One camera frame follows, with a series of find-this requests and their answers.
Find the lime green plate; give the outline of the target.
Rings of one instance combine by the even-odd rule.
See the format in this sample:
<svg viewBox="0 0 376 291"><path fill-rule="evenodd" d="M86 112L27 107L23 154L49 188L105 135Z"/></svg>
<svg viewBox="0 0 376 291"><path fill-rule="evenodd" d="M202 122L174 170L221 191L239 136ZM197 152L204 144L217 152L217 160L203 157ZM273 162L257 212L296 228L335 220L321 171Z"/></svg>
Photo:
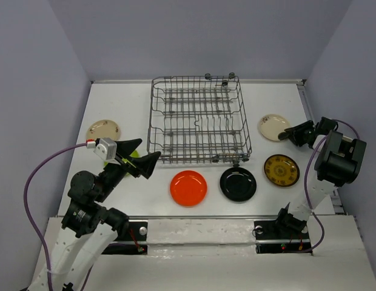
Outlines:
<svg viewBox="0 0 376 291"><path fill-rule="evenodd" d="M132 158L139 158L140 155L139 155L139 153L138 153L136 150L134 150L134 151L130 154L130 157L132 157ZM123 161L124 163L128 163L128 160L125 159L125 158L123 158L122 161Z"/></svg>

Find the cream floral plate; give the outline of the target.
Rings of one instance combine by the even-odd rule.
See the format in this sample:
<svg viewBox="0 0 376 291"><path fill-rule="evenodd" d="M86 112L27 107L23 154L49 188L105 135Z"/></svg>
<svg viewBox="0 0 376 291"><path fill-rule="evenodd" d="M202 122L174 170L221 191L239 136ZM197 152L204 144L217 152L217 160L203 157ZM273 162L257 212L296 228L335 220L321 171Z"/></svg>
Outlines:
<svg viewBox="0 0 376 291"><path fill-rule="evenodd" d="M263 116L259 123L258 129L260 133L270 141L280 141L278 135L290 127L290 122L277 114L268 114Z"/></svg>

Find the yellow patterned plate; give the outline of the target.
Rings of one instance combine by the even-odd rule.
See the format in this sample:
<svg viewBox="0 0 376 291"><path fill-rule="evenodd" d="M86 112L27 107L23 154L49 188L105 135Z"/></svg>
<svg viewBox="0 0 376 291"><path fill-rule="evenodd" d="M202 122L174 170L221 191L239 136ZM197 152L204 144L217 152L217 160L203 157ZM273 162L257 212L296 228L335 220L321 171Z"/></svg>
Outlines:
<svg viewBox="0 0 376 291"><path fill-rule="evenodd" d="M291 187L300 178L298 164L286 155L276 154L268 157L263 170L266 178L278 187Z"/></svg>

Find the orange plate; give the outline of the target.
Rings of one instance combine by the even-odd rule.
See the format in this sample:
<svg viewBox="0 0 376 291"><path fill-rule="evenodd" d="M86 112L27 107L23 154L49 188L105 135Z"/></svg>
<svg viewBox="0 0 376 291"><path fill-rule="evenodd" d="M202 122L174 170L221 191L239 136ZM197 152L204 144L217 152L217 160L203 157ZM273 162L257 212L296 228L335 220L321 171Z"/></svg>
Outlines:
<svg viewBox="0 0 376 291"><path fill-rule="evenodd" d="M172 199L180 206L194 207L207 195L207 182L193 170L183 170L171 180L169 191Z"/></svg>

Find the black plate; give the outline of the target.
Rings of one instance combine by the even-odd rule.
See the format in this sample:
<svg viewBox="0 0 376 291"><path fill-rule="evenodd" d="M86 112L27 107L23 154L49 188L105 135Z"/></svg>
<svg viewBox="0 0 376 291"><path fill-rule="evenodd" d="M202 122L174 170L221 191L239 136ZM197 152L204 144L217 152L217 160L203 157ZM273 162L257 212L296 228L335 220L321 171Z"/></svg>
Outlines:
<svg viewBox="0 0 376 291"><path fill-rule="evenodd" d="M225 170L219 181L223 195L233 202L246 202L257 191L257 182L253 174L242 167Z"/></svg>

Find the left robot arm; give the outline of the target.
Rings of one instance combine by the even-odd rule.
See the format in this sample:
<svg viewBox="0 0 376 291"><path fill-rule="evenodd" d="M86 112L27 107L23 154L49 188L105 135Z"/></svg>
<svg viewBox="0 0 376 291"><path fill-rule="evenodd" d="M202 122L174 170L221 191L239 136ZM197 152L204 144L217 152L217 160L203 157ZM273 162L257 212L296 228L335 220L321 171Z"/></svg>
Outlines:
<svg viewBox="0 0 376 291"><path fill-rule="evenodd" d="M49 249L28 205L28 190L32 178L47 162L68 151L62 149L41 162L30 174L24 186L24 208L38 235L45 255L45 265L28 286L28 290L84 290L96 260L116 239L131 232L129 216L122 211L102 206L123 178L151 177L161 152L134 158L132 153L142 140L113 141L110 138L88 139L69 150L85 147L93 150L105 163L95 175L88 171L76 173L70 181L70 204L61 221L55 245Z"/></svg>

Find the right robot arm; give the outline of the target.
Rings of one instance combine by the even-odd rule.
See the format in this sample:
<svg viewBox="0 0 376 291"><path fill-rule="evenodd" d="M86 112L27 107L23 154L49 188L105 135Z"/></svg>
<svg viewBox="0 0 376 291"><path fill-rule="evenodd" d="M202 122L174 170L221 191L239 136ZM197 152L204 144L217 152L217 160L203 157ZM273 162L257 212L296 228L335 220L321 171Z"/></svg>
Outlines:
<svg viewBox="0 0 376 291"><path fill-rule="evenodd" d="M286 238L306 227L315 208L334 190L351 184L360 173L367 143L348 123L322 117L282 130L279 140L313 150L304 174L304 192L282 208L273 223L274 233Z"/></svg>

